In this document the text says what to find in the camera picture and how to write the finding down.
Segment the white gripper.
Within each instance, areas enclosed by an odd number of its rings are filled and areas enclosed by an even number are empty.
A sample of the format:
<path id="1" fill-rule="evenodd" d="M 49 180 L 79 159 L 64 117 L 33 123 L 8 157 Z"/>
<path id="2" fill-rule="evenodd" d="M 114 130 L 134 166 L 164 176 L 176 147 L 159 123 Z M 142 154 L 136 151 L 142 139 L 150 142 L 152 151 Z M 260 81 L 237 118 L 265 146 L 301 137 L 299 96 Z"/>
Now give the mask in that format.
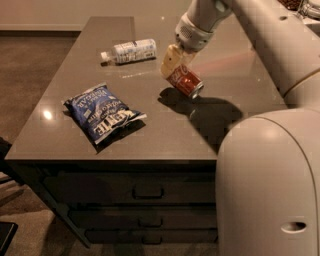
<path id="1" fill-rule="evenodd" d="M 212 32 L 197 28 L 187 14 L 183 14 L 175 28 L 175 39 L 184 52 L 176 44 L 168 46 L 160 68 L 162 76 L 168 78 L 181 61 L 183 65 L 188 66 L 195 58 L 196 52 L 201 51 L 212 36 Z"/>

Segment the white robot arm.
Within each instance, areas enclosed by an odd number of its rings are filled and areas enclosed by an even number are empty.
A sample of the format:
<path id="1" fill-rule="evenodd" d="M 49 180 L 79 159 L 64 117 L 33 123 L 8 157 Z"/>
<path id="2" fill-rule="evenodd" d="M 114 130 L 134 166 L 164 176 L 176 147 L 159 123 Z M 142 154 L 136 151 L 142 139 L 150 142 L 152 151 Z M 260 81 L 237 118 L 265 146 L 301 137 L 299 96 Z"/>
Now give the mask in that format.
<path id="1" fill-rule="evenodd" d="M 161 71 L 189 63 L 235 14 L 287 107 L 224 138 L 216 167 L 219 256 L 320 256 L 320 39 L 278 0 L 192 0 Z"/>

